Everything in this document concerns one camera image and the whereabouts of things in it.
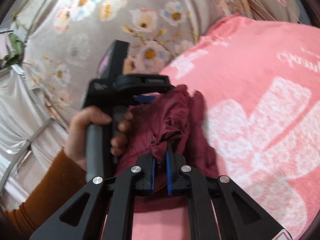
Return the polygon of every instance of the finger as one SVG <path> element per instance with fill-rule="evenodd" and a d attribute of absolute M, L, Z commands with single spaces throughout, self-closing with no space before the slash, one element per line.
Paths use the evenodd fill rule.
<path fill-rule="evenodd" d="M 115 148 L 124 148 L 128 144 L 128 139 L 124 133 L 119 133 L 111 139 L 111 146 Z"/>
<path fill-rule="evenodd" d="M 130 112 L 130 111 L 127 111 L 125 114 L 124 114 L 124 118 L 128 121 L 132 120 L 133 119 L 133 114 Z"/>
<path fill-rule="evenodd" d="M 71 124 L 76 127 L 85 128 L 90 123 L 106 125 L 111 123 L 110 116 L 102 112 L 96 106 L 89 106 L 75 115 Z"/>
<path fill-rule="evenodd" d="M 118 125 L 118 129 L 120 132 L 127 132 L 130 129 L 130 123 L 127 120 L 122 120 Z"/>
<path fill-rule="evenodd" d="M 112 148 L 111 148 L 111 153 L 112 153 L 114 156 L 123 155 L 124 152 L 125 152 L 125 148 L 122 148 L 122 149 L 115 148 L 115 147 L 112 147 Z"/>

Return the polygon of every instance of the white curtain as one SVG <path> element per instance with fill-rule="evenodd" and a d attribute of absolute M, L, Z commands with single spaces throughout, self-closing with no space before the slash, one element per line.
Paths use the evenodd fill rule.
<path fill-rule="evenodd" d="M 4 186 L 17 205 L 40 182 L 67 136 L 60 125 L 50 122 L 46 110 L 14 70 L 0 72 L 0 179 L 26 143 L 31 143 L 34 154 L 21 169 L 15 165 Z"/>

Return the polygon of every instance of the maroon cloth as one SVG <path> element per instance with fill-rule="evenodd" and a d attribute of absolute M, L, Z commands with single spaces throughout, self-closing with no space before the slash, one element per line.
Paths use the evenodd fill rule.
<path fill-rule="evenodd" d="M 155 195 L 136 198 L 135 212 L 172 209 L 186 205 L 180 197 L 169 197 L 166 188 L 167 142 L 172 150 L 184 155 L 188 165 L 202 171 L 205 176 L 217 177 L 216 155 L 204 138 L 202 121 L 204 98 L 196 91 L 193 97 L 186 85 L 180 85 L 167 94 L 159 95 L 150 104 L 131 109 L 134 119 L 128 135 L 126 153 L 119 159 L 116 176 L 135 165 L 137 158 L 151 153 L 157 161 Z"/>

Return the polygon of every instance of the human hand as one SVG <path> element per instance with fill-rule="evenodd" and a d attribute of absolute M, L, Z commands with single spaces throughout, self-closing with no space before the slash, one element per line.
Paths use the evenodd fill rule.
<path fill-rule="evenodd" d="M 121 121 L 118 126 L 121 133 L 111 139 L 111 153 L 115 156 L 124 154 L 128 143 L 127 137 L 124 133 L 129 130 L 129 121 L 133 118 L 133 115 L 132 113 L 127 112 L 124 118 L 125 120 Z M 111 121 L 111 117 L 103 113 L 96 106 L 86 107 L 76 114 L 71 120 L 69 136 L 64 148 L 66 156 L 85 171 L 85 137 L 87 126 L 91 123 L 107 125 L 110 124 Z"/>

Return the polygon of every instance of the triangular cutout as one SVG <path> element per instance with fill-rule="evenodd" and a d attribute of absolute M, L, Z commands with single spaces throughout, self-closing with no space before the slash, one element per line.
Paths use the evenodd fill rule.
<path fill-rule="evenodd" d="M 240 197 L 238 193 L 233 192 L 232 196 L 245 225 L 249 225 L 261 219 L 260 215 L 242 197 Z"/>
<path fill-rule="evenodd" d="M 89 193 L 83 193 L 63 214 L 59 217 L 61 222 L 76 227 L 82 217 L 85 206 L 90 198 Z"/>

